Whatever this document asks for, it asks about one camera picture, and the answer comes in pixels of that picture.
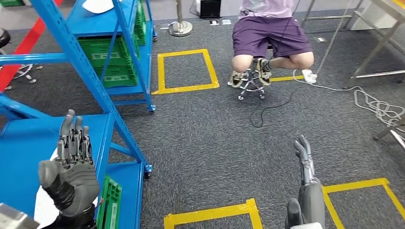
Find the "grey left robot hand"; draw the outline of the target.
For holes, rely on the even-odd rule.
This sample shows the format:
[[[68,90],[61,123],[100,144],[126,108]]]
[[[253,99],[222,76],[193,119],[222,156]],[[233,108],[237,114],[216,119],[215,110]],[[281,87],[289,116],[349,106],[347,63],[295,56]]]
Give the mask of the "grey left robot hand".
[[[92,158],[89,127],[81,116],[68,110],[56,144],[57,156],[38,165],[39,183],[59,212],[76,217],[93,206],[99,183]]]

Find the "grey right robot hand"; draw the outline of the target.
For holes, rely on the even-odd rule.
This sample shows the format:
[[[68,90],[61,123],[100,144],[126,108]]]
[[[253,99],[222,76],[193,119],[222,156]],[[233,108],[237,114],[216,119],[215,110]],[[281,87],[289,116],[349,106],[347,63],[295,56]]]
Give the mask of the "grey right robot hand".
[[[298,198],[287,203],[286,229],[324,229],[326,228],[325,204],[322,185],[315,177],[315,169],[309,141],[299,136],[294,142],[296,156],[299,158],[301,185]]]

